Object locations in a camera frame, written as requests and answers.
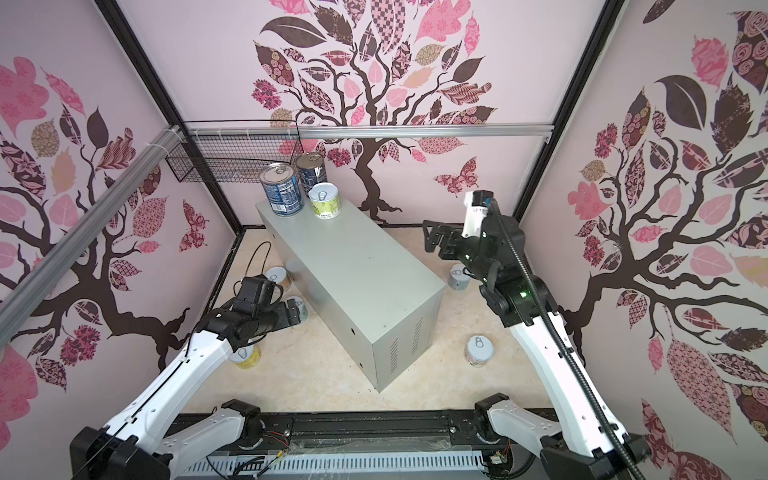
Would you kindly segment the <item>orange label small can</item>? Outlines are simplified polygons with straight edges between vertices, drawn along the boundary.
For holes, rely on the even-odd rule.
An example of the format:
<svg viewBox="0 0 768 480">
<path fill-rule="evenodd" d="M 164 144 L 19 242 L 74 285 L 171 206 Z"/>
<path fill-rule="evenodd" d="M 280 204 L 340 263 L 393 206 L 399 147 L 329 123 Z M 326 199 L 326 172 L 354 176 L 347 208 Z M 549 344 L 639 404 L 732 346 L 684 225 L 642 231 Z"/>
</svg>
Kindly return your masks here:
<svg viewBox="0 0 768 480">
<path fill-rule="evenodd" d="M 275 284 L 282 285 L 285 289 L 289 288 L 291 285 L 287 270 L 282 266 L 275 266 L 268 269 L 265 272 L 265 276 L 268 280 Z"/>
</svg>

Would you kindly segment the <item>light green small can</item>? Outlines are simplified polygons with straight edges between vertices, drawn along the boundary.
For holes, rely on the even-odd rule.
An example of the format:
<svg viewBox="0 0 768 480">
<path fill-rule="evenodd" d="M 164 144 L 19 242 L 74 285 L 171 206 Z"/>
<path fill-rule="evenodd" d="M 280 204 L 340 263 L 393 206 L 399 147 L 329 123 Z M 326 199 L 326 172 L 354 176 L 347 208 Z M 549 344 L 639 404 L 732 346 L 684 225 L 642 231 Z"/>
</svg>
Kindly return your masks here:
<svg viewBox="0 0 768 480">
<path fill-rule="evenodd" d="M 329 182 L 314 185 L 309 193 L 309 200 L 316 217 L 328 220 L 335 218 L 340 211 L 338 188 Z"/>
</svg>

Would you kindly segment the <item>blue white label can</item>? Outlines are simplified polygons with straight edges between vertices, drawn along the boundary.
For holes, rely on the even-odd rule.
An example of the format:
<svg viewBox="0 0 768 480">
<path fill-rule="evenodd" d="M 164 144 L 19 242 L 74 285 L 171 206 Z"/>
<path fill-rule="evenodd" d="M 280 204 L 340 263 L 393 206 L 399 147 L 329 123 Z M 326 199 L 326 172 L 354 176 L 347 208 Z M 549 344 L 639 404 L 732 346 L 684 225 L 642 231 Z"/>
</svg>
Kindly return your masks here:
<svg viewBox="0 0 768 480">
<path fill-rule="evenodd" d="M 276 215 L 292 216 L 303 209 L 304 202 L 298 177 L 290 164 L 270 164 L 262 170 L 259 181 Z"/>
</svg>

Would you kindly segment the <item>dark blue tall can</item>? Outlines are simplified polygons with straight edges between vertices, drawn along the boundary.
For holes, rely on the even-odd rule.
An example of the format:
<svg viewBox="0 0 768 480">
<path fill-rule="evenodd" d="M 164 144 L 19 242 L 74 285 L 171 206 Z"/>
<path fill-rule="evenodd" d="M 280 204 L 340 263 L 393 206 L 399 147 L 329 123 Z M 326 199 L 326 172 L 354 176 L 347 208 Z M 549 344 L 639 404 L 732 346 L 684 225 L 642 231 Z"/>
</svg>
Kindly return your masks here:
<svg viewBox="0 0 768 480">
<path fill-rule="evenodd" d="M 306 152 L 296 160 L 299 177 L 306 194 L 317 184 L 327 182 L 324 156 L 317 152 Z"/>
</svg>

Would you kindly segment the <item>teal label small can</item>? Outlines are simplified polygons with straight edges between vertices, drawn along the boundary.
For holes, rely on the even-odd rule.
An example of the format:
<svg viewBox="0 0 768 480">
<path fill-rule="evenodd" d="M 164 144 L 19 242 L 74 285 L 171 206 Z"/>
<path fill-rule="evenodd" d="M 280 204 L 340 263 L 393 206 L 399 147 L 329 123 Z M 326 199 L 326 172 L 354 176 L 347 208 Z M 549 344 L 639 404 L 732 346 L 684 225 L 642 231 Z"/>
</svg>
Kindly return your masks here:
<svg viewBox="0 0 768 480">
<path fill-rule="evenodd" d="M 293 302 L 295 304 L 299 322 L 305 322 L 309 316 L 309 313 L 303 298 L 300 296 L 291 296 L 288 298 L 288 302 Z"/>
</svg>

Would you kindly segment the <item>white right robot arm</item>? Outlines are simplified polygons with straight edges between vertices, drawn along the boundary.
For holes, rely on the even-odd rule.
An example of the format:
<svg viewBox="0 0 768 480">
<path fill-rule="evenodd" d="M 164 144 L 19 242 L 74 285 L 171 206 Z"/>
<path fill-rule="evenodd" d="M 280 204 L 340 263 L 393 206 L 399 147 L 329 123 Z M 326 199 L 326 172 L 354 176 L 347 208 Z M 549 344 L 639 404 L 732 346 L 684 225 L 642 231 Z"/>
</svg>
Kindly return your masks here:
<svg viewBox="0 0 768 480">
<path fill-rule="evenodd" d="M 424 221 L 424 248 L 460 262 L 532 362 L 552 403 L 548 420 L 507 398 L 478 406 L 486 430 L 539 459 L 551 479 L 640 479 L 650 455 L 599 395 L 565 331 L 557 305 L 524 254 L 517 221 L 495 207 L 469 207 L 463 226 Z"/>
</svg>

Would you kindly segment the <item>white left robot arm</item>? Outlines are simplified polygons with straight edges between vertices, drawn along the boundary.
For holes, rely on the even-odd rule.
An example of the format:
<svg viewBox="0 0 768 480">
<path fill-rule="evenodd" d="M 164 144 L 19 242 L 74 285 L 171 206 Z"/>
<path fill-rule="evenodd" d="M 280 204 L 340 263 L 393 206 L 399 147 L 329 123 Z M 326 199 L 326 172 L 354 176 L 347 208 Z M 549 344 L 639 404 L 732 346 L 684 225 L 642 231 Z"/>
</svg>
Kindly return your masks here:
<svg viewBox="0 0 768 480">
<path fill-rule="evenodd" d="M 207 378 L 239 350 L 296 326 L 295 300 L 263 275 L 245 278 L 238 294 L 208 312 L 178 356 L 103 427 L 83 428 L 69 451 L 75 479 L 174 479 L 223 446 L 259 443 L 258 407 L 239 400 L 174 435 L 169 429 Z"/>
</svg>

